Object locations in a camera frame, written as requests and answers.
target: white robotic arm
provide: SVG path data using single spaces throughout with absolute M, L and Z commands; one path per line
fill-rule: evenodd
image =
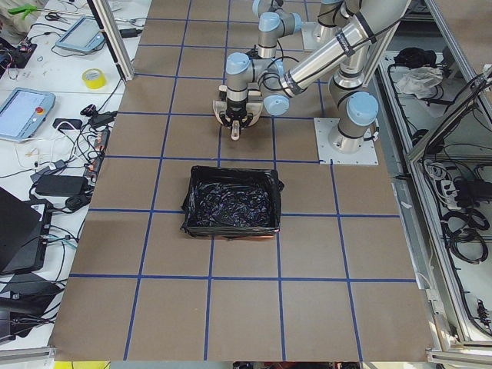
M 341 113 L 339 131 L 347 140 L 360 139 L 357 136 L 364 135 L 377 114 L 375 99 L 359 91 L 367 50 L 377 36 L 400 21 L 408 3 L 409 0 L 321 0 L 320 33 L 327 35 L 333 29 L 338 32 L 306 59 L 284 71 L 282 58 L 274 58 L 276 44 L 280 37 L 298 31 L 298 15 L 285 12 L 281 0 L 254 0 L 253 11 L 260 17 L 258 51 L 228 56 L 227 87 L 221 86 L 221 98 L 214 101 L 218 120 L 231 129 L 234 140 L 239 139 L 241 129 L 258 120 L 262 107 L 274 116 L 284 114 L 290 98 L 340 66 L 330 83 Z

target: white mounting plate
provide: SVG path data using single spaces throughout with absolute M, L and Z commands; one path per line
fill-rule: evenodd
M 316 38 L 313 36 L 314 29 L 316 28 L 316 22 L 302 22 L 302 42 L 305 52 L 312 52 L 320 47 L 321 44 L 316 42 Z
M 331 161 L 336 165 L 378 165 L 376 149 L 372 141 L 364 141 L 361 149 L 354 154 L 343 154 L 331 147 L 328 142 L 328 134 L 338 124 L 338 118 L 315 118 L 317 156 L 320 164 L 329 165 Z M 365 138 L 371 136 L 367 130 Z

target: blue joint cap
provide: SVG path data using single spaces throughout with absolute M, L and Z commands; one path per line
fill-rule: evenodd
M 377 100 L 367 92 L 356 92 L 348 99 L 348 117 L 361 127 L 371 125 L 379 111 Z
M 253 14 L 256 15 L 258 18 L 260 18 L 260 16 L 258 15 L 258 8 L 260 7 L 260 2 L 261 0 L 254 0 L 253 1 Z
M 262 32 L 273 31 L 280 25 L 280 16 L 277 13 L 263 13 L 258 28 Z
M 228 56 L 228 62 L 225 66 L 225 71 L 228 75 L 238 75 L 250 65 L 249 57 L 242 52 L 233 52 Z
M 275 60 L 275 66 L 277 67 L 278 75 L 284 75 L 284 62 L 282 60 Z
M 302 19 L 298 13 L 292 13 L 292 15 L 294 16 L 294 20 L 295 20 L 294 33 L 297 33 L 302 28 Z
M 291 106 L 289 99 L 282 95 L 270 95 L 263 100 L 264 108 L 273 116 L 282 115 Z

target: roll of tape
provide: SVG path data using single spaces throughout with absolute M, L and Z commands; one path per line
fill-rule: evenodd
M 106 85 L 105 74 L 97 68 L 88 69 L 82 73 L 82 80 L 85 85 L 92 90 L 96 90 Z

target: green object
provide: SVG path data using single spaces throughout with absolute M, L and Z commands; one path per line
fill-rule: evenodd
M 8 13 L 9 14 L 20 14 L 20 13 L 24 13 L 24 15 L 22 16 L 22 19 L 25 19 L 25 17 L 27 17 L 29 14 L 31 14 L 32 12 L 37 12 L 39 9 L 34 6 L 34 5 L 29 5 L 29 4 L 26 4 L 26 5 L 23 5 L 23 6 L 19 6 L 17 8 L 12 8 L 12 9 L 9 9 L 8 10 Z

